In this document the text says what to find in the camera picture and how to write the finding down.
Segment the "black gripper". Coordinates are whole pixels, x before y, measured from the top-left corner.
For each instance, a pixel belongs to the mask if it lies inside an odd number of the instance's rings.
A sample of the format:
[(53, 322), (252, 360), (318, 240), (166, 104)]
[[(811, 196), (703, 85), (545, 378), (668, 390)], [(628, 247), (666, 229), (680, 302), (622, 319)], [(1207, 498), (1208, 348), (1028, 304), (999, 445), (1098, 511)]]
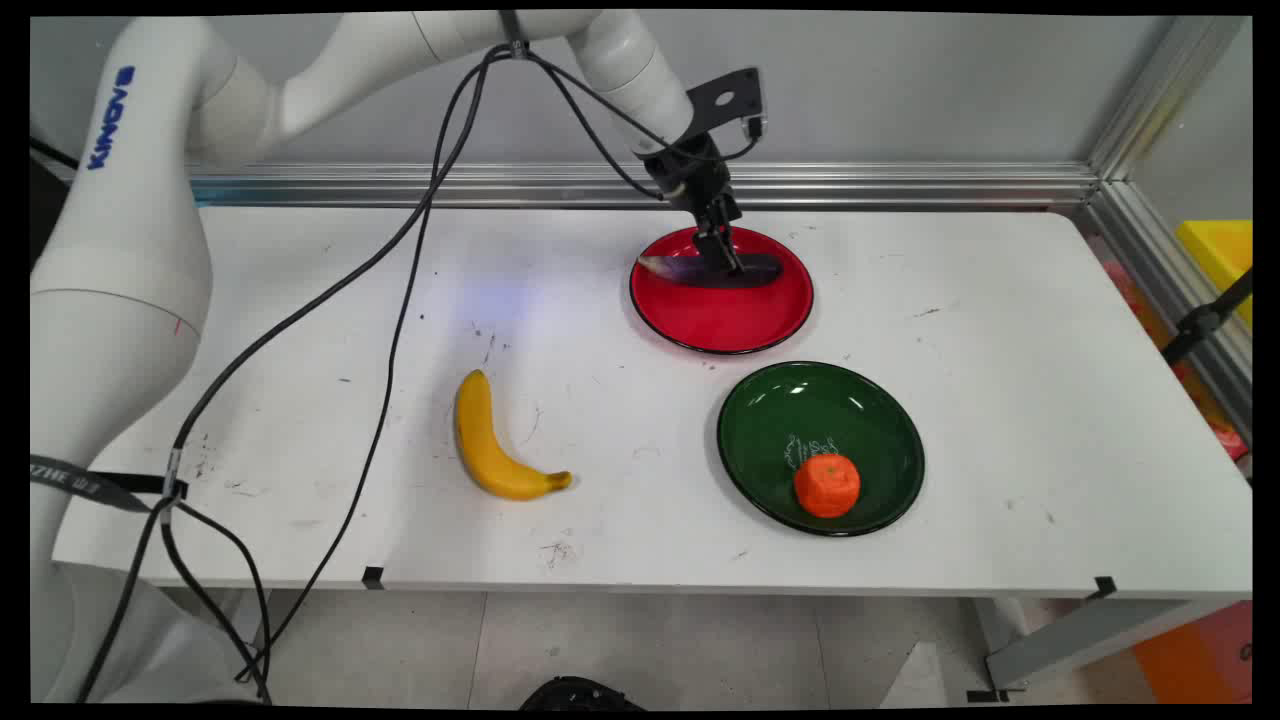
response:
[(643, 158), (666, 201), (689, 213), (698, 231), (698, 254), (709, 273), (742, 273), (732, 223), (742, 217), (727, 163), (708, 133), (690, 135), (675, 150)]

